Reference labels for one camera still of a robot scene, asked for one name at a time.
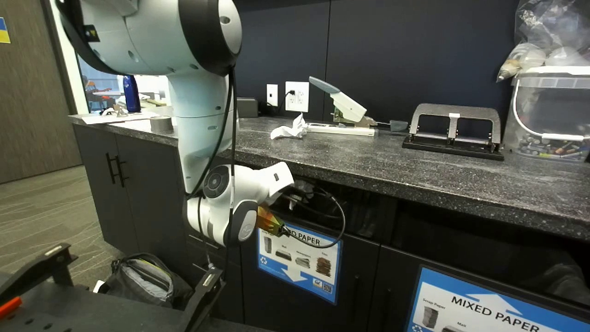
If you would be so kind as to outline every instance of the plastic container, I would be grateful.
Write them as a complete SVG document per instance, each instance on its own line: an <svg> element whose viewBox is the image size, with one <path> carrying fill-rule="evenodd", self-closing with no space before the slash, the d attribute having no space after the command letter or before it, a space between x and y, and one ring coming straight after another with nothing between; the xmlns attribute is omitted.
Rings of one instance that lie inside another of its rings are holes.
<svg viewBox="0 0 590 332"><path fill-rule="evenodd" d="M541 66L515 79L504 147L585 162L590 153L590 68Z"/></svg>
<svg viewBox="0 0 590 332"><path fill-rule="evenodd" d="M139 94L137 81L133 75L124 77L124 90L126 90L128 112L141 112L142 103L141 103L141 94Z"/></svg>

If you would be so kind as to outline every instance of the granite countertop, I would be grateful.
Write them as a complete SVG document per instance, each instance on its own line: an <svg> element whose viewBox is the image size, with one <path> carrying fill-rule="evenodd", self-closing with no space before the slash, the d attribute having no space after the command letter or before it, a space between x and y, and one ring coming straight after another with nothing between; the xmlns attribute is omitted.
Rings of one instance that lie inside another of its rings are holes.
<svg viewBox="0 0 590 332"><path fill-rule="evenodd" d="M288 121L240 119L237 160L257 166L286 160L297 175L590 241L590 164L404 149L401 136L270 140L270 130L283 123ZM178 142L174 132L152 132L146 119L106 127L159 143Z"/></svg>

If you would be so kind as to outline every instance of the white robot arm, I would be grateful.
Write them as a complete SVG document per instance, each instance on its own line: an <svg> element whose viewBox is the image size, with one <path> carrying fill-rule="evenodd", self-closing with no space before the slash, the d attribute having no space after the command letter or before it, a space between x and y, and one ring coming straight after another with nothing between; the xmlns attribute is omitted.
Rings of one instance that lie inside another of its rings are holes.
<svg viewBox="0 0 590 332"><path fill-rule="evenodd" d="M290 186L286 164L260 171L216 167L235 123L233 68L242 47L242 20L233 0L56 0L76 51L109 73L168 75L178 119L185 191L198 232L225 245L248 239L257 204Z"/></svg>

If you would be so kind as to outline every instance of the electrical outlet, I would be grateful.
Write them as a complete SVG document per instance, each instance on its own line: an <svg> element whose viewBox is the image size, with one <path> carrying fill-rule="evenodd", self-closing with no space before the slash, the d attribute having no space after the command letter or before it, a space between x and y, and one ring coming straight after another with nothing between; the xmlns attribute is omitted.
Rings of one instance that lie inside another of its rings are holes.
<svg viewBox="0 0 590 332"><path fill-rule="evenodd" d="M284 83L284 110L308 112L310 110L310 83L286 81Z"/></svg>
<svg viewBox="0 0 590 332"><path fill-rule="evenodd" d="M279 84L266 84L266 105L279 107Z"/></svg>

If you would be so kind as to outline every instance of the floor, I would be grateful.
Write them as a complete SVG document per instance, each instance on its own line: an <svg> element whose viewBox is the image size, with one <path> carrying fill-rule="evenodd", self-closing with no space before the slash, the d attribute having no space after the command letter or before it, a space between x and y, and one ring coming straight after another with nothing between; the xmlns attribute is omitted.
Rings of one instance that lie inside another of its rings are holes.
<svg viewBox="0 0 590 332"><path fill-rule="evenodd" d="M85 167L0 184L0 271L15 273L56 243L80 256L71 273L93 285L119 250L104 241Z"/></svg>

